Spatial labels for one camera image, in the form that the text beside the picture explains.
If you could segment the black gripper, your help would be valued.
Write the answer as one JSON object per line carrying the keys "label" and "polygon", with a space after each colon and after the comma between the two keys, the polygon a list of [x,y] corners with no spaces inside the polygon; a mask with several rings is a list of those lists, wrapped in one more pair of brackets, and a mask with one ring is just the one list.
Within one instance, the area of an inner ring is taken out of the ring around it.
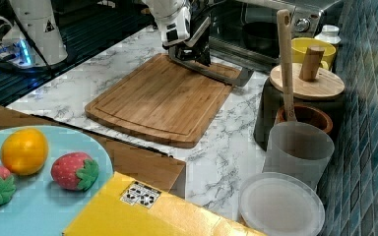
{"label": "black gripper", "polygon": [[190,38],[171,46],[169,57],[180,62],[194,61],[204,66],[211,65],[209,15],[197,17],[190,25]]}

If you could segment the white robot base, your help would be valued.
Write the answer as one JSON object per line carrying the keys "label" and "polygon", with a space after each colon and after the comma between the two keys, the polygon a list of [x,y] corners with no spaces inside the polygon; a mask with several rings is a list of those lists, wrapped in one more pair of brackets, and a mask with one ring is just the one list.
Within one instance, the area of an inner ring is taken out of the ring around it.
{"label": "white robot base", "polygon": [[68,57],[51,0],[9,0],[9,3],[15,23],[2,41],[17,54],[11,64],[22,69],[53,66]]}

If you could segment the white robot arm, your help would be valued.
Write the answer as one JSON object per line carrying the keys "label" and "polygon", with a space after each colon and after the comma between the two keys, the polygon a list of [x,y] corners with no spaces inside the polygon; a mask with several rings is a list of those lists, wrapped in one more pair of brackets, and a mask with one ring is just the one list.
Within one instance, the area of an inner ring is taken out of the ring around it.
{"label": "white robot arm", "polygon": [[197,0],[142,0],[160,32],[162,46],[178,61],[211,65],[212,5]]}

